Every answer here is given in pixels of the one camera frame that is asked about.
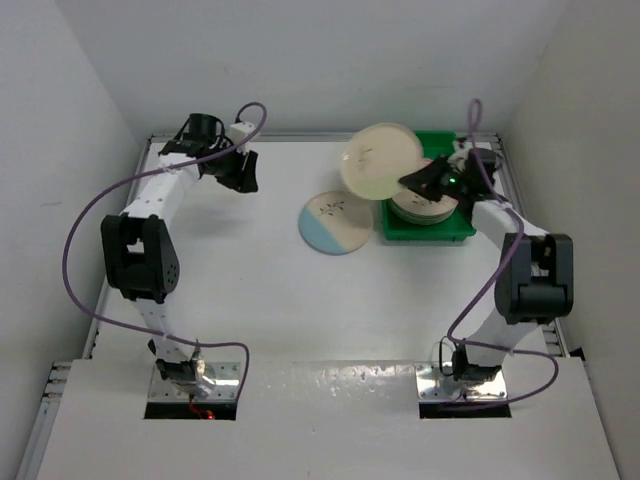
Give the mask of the pink cream plate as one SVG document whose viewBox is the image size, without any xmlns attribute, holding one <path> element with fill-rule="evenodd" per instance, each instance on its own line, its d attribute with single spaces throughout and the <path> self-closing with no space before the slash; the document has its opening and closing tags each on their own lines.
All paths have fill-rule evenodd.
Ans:
<svg viewBox="0 0 640 480">
<path fill-rule="evenodd" d="M 417 225 L 435 225 L 453 215 L 458 202 L 443 196 L 439 201 L 430 201 L 405 189 L 388 200 L 388 206 L 402 220 Z"/>
</svg>

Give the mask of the green cream plate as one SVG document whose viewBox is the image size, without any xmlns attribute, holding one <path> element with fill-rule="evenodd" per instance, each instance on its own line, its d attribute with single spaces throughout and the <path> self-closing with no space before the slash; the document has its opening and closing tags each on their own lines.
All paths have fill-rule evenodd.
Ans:
<svg viewBox="0 0 640 480">
<path fill-rule="evenodd" d="M 404 187 L 399 179 L 424 167 L 417 135 L 395 123 L 380 123 L 355 133 L 341 154 L 346 188 L 365 200 L 386 200 Z"/>
</svg>

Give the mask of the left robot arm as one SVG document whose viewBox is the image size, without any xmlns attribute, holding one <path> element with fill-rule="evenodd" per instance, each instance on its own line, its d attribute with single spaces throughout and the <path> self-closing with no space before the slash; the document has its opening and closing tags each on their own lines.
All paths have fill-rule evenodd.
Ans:
<svg viewBox="0 0 640 480">
<path fill-rule="evenodd" d="M 170 225 L 186 194 L 206 175 L 229 190 L 257 192 L 258 155 L 246 143 L 254 131 L 241 119 L 225 127 L 214 116 L 190 115 L 159 152 L 159 173 L 120 214 L 101 223 L 109 285 L 134 305 L 151 330 L 149 348 L 161 379 L 192 399 L 213 392 L 216 374 L 200 348 L 177 340 L 169 319 L 168 297 L 180 276 Z"/>
</svg>

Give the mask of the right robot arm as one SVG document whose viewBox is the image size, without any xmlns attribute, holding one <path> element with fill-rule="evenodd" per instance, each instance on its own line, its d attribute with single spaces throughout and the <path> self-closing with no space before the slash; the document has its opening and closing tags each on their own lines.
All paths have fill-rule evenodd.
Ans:
<svg viewBox="0 0 640 480">
<path fill-rule="evenodd" d="M 498 153 L 466 148 L 400 178 L 420 197 L 450 197 L 499 250 L 499 264 L 446 333 L 454 344 L 446 376 L 462 385 L 492 380 L 531 332 L 567 316 L 574 303 L 570 236 L 533 225 L 495 190 Z"/>
</svg>

